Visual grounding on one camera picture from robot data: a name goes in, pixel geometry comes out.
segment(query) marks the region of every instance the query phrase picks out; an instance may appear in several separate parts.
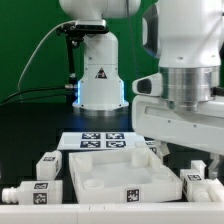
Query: warning label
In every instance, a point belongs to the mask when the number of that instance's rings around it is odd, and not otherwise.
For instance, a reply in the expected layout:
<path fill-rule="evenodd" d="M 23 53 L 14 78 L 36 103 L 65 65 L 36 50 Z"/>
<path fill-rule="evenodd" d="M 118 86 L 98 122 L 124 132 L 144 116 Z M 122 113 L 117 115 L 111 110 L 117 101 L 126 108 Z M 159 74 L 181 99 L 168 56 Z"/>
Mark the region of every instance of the warning label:
<path fill-rule="evenodd" d="M 96 75 L 96 79 L 107 79 L 106 73 L 104 72 L 103 68 L 101 68 Z"/>

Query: white block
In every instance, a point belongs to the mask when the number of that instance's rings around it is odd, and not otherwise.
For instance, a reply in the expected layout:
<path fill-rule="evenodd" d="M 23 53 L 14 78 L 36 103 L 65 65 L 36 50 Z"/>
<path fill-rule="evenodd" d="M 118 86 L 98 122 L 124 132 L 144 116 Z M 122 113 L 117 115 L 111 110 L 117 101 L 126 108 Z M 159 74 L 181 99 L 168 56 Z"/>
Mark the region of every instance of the white block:
<path fill-rule="evenodd" d="M 36 165 L 37 180 L 54 180 L 62 166 L 60 151 L 46 152 Z"/>

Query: black cable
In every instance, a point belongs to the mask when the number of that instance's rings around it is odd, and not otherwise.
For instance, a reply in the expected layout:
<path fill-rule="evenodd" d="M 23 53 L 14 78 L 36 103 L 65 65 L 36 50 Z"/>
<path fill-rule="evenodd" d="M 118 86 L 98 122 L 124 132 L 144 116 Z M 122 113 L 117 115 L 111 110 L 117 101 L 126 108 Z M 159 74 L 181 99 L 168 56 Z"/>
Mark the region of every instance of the black cable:
<path fill-rule="evenodd" d="M 51 97 L 57 97 L 57 96 L 66 96 L 66 95 L 64 93 L 61 93 L 61 94 L 54 94 L 54 95 L 48 95 L 48 96 L 39 96 L 39 97 L 26 98 L 26 99 L 22 99 L 22 100 L 14 100 L 14 101 L 10 101 L 10 102 L 1 103 L 0 107 L 5 106 L 7 104 L 11 104 L 11 103 L 21 103 L 23 101 L 45 99 L 45 98 L 51 98 Z"/>
<path fill-rule="evenodd" d="M 65 89 L 65 87 L 64 86 L 54 86 L 54 87 L 41 87 L 41 88 L 35 88 L 35 89 L 22 90 L 22 91 L 11 94 L 6 99 L 4 99 L 1 102 L 1 104 L 4 104 L 4 103 L 8 102 L 10 99 L 12 99 L 18 95 L 24 94 L 24 93 L 39 92 L 39 91 L 52 91 L 52 90 L 59 90 L 59 89 Z"/>
<path fill-rule="evenodd" d="M 130 12 L 129 12 L 129 0 L 126 0 L 126 7 L 127 7 L 127 17 L 128 17 L 129 30 L 130 30 L 130 39 L 131 39 L 131 44 L 132 44 L 132 56 L 133 56 L 134 65 L 135 65 L 135 73 L 136 73 L 135 75 L 136 75 L 136 79 L 138 79 L 139 78 L 139 69 L 138 69 L 138 61 L 137 61 L 136 50 L 135 50 L 133 28 L 132 28 Z"/>

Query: robot camera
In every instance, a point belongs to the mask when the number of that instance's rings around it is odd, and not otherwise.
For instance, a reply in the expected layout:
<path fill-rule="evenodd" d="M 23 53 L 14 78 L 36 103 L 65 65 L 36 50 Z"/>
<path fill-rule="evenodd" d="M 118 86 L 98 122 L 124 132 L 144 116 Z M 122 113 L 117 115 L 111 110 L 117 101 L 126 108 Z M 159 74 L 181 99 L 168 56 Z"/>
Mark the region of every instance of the robot camera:
<path fill-rule="evenodd" d="M 107 29 L 105 20 L 77 20 L 75 26 L 79 31 L 102 32 Z"/>

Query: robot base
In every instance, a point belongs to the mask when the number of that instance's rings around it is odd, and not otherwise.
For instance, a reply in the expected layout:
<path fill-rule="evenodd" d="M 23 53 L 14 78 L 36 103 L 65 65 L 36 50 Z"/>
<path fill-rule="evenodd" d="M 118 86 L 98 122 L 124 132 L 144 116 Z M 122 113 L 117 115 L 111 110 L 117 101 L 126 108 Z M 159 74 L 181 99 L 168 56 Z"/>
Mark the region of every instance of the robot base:
<path fill-rule="evenodd" d="M 82 107 L 77 107 L 76 103 L 73 103 L 73 111 L 75 114 L 82 114 L 85 116 L 91 116 L 91 117 L 112 117 L 117 116 L 121 114 L 127 114 L 129 111 L 129 107 L 123 106 L 117 109 L 111 109 L 111 110 L 91 110 L 91 109 L 85 109 Z"/>

